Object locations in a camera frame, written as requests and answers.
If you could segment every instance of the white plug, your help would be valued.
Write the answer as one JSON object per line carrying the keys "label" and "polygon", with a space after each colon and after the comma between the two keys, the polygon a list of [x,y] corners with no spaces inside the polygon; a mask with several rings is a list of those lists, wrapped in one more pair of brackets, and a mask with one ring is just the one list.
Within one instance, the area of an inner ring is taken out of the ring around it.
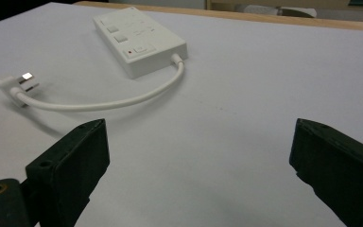
{"label": "white plug", "polygon": [[31,86],[27,86],[31,79],[34,79],[34,76],[30,73],[26,73],[19,78],[9,76],[0,79],[0,89],[16,106],[23,107],[26,104],[17,97],[17,94],[25,94],[39,85],[39,83],[34,83]]}

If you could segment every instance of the white power strip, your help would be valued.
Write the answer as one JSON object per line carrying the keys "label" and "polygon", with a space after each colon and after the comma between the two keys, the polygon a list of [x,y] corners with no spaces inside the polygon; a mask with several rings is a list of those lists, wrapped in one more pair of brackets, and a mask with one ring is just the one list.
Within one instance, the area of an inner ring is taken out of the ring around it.
{"label": "white power strip", "polygon": [[185,40],[137,8],[96,16],[94,24],[132,79],[172,64],[173,54],[187,59]]}

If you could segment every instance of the power strip switch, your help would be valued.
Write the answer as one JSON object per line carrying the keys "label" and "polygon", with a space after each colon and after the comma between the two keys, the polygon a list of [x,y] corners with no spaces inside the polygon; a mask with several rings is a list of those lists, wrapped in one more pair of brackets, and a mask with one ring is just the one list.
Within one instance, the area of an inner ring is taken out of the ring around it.
{"label": "power strip switch", "polygon": [[137,8],[93,19],[98,34],[132,79],[172,64],[173,54],[187,59],[186,41]]}

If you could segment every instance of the power cord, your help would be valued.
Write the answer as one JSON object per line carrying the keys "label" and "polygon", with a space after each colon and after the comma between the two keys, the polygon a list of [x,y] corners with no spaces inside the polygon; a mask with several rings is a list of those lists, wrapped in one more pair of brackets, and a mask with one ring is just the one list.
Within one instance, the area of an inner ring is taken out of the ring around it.
{"label": "power cord", "polygon": [[28,91],[38,86],[38,84],[34,84],[33,86],[26,89],[21,86],[21,84],[25,83],[26,81],[33,79],[33,76],[29,73],[24,74],[19,79],[13,76],[0,79],[0,89],[8,98],[11,99],[11,101],[14,104],[16,104],[19,107],[28,105],[34,108],[51,112],[95,112],[95,111],[111,110],[147,101],[159,95],[160,93],[166,91],[171,86],[173,86],[182,77],[182,74],[184,72],[184,62],[182,61],[182,58],[178,54],[173,54],[171,60],[176,65],[178,65],[178,71],[170,81],[166,82],[162,86],[146,94],[113,102],[85,104],[85,105],[63,105],[63,104],[42,102],[26,94]]}

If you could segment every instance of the white cable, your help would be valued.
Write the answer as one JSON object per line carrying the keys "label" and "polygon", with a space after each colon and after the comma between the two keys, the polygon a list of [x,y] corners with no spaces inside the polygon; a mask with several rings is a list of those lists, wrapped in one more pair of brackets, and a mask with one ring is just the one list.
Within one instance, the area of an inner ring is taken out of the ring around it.
{"label": "white cable", "polygon": [[63,105],[63,104],[42,102],[26,95],[26,93],[24,92],[17,92],[17,90],[15,90],[14,93],[11,93],[11,95],[13,96],[13,98],[19,99],[28,106],[52,112],[94,112],[94,111],[104,111],[121,107],[127,107],[147,101],[159,95],[160,93],[166,91],[168,88],[174,85],[182,77],[182,74],[184,72],[184,63],[182,59],[179,57],[179,55],[175,54],[172,56],[172,61],[178,65],[178,71],[170,81],[166,82],[164,85],[160,86],[159,88],[151,92],[148,92],[144,95],[124,100],[96,103],[96,104],[86,104],[86,105]]}

